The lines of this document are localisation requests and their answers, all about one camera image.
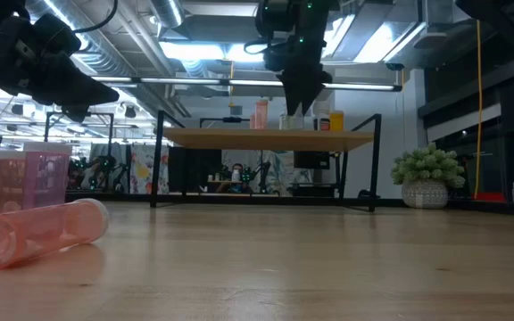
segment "person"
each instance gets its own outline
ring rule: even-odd
[[[239,174],[243,174],[243,165],[237,163],[231,168],[232,171],[239,171]],[[253,193],[253,189],[246,182],[243,183],[231,183],[224,182],[218,187],[217,193]]]

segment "wall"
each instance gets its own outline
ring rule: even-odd
[[[375,113],[382,114],[380,161],[377,194],[382,198],[401,198],[402,188],[393,184],[390,173],[394,159],[404,151],[427,144],[426,133],[417,106],[425,103],[424,74],[414,70],[403,93],[336,92],[336,109],[345,112],[345,127],[353,128]],[[374,125],[363,131],[373,131]],[[355,198],[362,189],[370,188],[373,144],[366,144],[349,154],[344,196]]]

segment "black metal table frame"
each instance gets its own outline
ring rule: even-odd
[[[166,111],[158,111],[158,121],[157,121],[157,128],[156,128],[156,147],[154,151],[154,161],[153,161],[153,180],[152,180],[152,190],[150,193],[150,207],[155,208],[157,206],[158,202],[163,202],[164,199],[169,202],[174,202],[176,200],[174,195],[158,195],[158,182],[160,180],[160,162],[161,162],[161,154],[162,154],[162,139],[164,134],[164,121],[166,119],[171,120],[174,124],[180,126],[181,128],[185,128],[182,123],[177,121],[174,117],[169,115]],[[374,212],[376,210],[376,202],[377,202],[377,180],[378,180],[378,165],[379,165],[379,158],[380,158],[380,137],[381,137],[381,129],[382,129],[382,115],[381,114],[374,114],[370,118],[363,121],[359,126],[352,129],[352,131],[358,131],[364,127],[366,127],[369,123],[372,121],[375,122],[374,126],[374,144],[372,148],[372,168],[371,168],[371,174],[370,174],[370,197],[368,199],[362,199],[360,202],[357,202],[358,204],[364,205],[366,204],[368,206],[368,212]],[[342,172],[340,169],[340,154],[343,153],[343,166],[342,166]],[[349,152],[338,152],[336,155],[336,184],[338,187],[338,198],[335,198],[334,205],[337,206],[345,206],[347,208],[356,209],[356,210],[364,210],[364,209],[358,209],[351,206],[348,206],[350,202],[349,200],[346,200],[344,198],[344,188],[346,185],[346,174],[348,169],[348,157]],[[187,182],[187,167],[184,167],[184,173],[182,175],[182,179],[184,182]],[[188,198],[191,196],[187,195],[187,184],[182,184],[182,196],[181,201],[182,202],[188,202]],[[204,199],[207,199],[209,202],[212,203],[238,203],[238,200],[232,200],[228,197],[223,196],[204,196]],[[257,197],[252,200],[252,202],[259,202],[257,200],[262,200],[263,204],[271,204],[271,203],[277,203],[278,205],[299,205],[303,202],[311,203],[318,201],[319,205],[325,205],[327,202],[326,200],[320,200],[316,198],[289,198],[289,199],[281,199],[281,198],[271,198],[265,200],[265,198]]]
[[[49,111],[46,114],[46,121],[45,121],[45,142],[49,141],[49,129],[51,129],[54,124],[51,124],[51,117],[54,115],[64,115],[62,111]],[[112,136],[113,136],[113,130],[114,130],[114,114],[111,112],[87,112],[87,116],[108,116],[111,119],[111,123],[109,125],[108,129],[108,151],[107,156],[110,158],[112,154]],[[109,176],[110,176],[110,167],[106,170],[106,175],[104,176],[104,191],[108,191],[108,183],[109,183]]]

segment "orange bottle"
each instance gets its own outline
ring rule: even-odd
[[[0,214],[0,269],[106,233],[108,210],[92,199]]]

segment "wooden tabletop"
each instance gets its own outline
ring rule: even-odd
[[[374,140],[371,133],[314,130],[165,128],[164,136],[191,149],[348,152]]]
[[[514,320],[514,216],[106,207],[93,245],[0,271],[0,321]]]

